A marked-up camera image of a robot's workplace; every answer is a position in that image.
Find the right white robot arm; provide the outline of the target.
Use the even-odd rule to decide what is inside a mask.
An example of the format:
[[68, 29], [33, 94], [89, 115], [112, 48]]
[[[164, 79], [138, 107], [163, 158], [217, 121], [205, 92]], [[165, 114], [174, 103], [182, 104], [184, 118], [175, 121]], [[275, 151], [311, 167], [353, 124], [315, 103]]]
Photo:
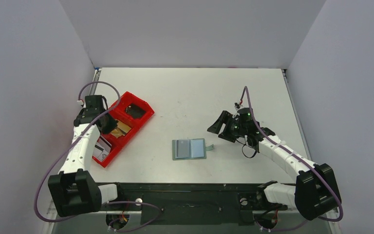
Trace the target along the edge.
[[235, 115], [222, 111], [207, 131], [233, 143], [243, 138], [255, 154], [272, 160], [294, 179], [294, 185], [277, 181], [260, 185], [255, 195], [259, 207], [284, 205], [297, 209], [307, 220], [321, 218], [340, 207], [341, 197], [333, 169], [296, 153], [272, 130], [254, 121], [249, 108], [241, 108]]

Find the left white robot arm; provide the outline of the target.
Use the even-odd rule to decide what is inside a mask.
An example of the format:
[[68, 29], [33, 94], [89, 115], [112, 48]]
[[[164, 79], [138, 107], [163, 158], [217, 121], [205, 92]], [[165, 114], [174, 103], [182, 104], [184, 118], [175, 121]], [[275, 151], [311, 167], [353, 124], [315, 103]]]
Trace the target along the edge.
[[48, 178], [48, 187], [60, 217], [98, 212], [103, 204], [115, 210], [124, 207], [126, 196], [115, 183], [98, 185], [89, 169], [96, 143], [110, 133], [117, 122], [107, 112], [102, 95], [86, 96], [84, 107], [74, 120], [74, 137], [58, 174]]

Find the green card holder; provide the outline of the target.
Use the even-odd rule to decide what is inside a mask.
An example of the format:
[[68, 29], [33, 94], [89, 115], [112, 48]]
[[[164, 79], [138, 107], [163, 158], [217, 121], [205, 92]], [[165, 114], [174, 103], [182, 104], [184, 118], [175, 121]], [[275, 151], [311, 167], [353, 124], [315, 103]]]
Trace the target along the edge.
[[206, 159], [214, 145], [206, 145], [204, 138], [172, 140], [172, 160]]

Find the white VIP card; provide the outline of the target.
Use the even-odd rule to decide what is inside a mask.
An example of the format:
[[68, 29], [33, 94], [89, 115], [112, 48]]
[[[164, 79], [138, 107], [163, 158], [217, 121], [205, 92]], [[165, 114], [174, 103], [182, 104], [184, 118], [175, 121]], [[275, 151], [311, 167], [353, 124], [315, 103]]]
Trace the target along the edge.
[[100, 136], [95, 144], [93, 157], [98, 161], [103, 162], [110, 154], [111, 148], [111, 143], [109, 143], [103, 136]]

